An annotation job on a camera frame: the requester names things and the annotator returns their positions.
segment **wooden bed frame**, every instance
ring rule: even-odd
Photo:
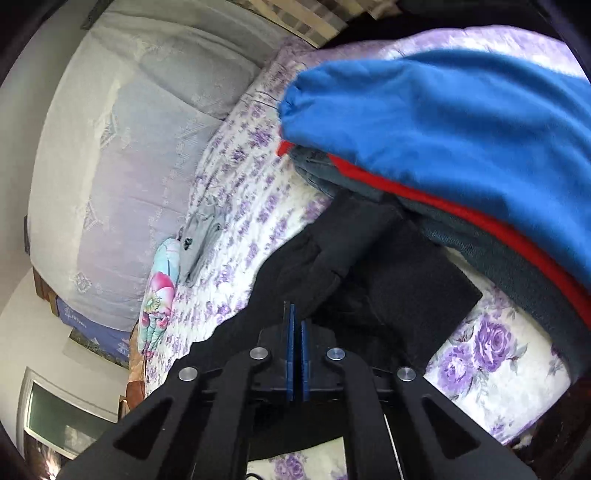
[[[37,293],[37,296],[43,300],[47,300],[52,314],[59,317],[60,313],[57,310],[56,292],[41,278],[41,275],[39,275],[39,272],[35,268],[33,268],[33,279],[35,280],[35,293]]]

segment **purple floral bedsheet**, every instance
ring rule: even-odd
[[[330,202],[302,180],[287,156],[275,155],[276,108],[285,87],[299,71],[326,60],[396,59],[440,47],[497,51],[584,77],[563,43],[509,27],[434,30],[396,42],[321,51],[288,40],[241,97],[198,166],[187,216],[205,195],[214,195],[225,206],[227,222],[195,286],[178,288],[163,341],[147,362],[148,393],[164,382],[174,360],[188,353],[193,342],[207,339],[244,308],[259,266]],[[459,254],[449,255],[483,297],[433,356],[425,377],[506,443],[565,392],[569,375],[539,325]],[[344,478],[342,441],[253,462],[249,471],[279,480]]]

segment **cable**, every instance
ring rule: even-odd
[[[255,480],[265,480],[263,477],[257,475],[256,473],[247,473],[246,477],[244,477],[244,480],[248,480],[249,478],[254,478]]]

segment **window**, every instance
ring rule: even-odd
[[[22,431],[73,459],[117,420],[116,415],[70,395],[27,368],[21,388],[17,443]]]

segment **blue cloth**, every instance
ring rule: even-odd
[[[57,311],[63,323],[74,327],[101,350],[124,362],[129,361],[130,332],[95,323],[69,307],[60,297],[57,298]]]
[[[300,73],[283,137],[513,225],[591,290],[591,86],[468,50]]]

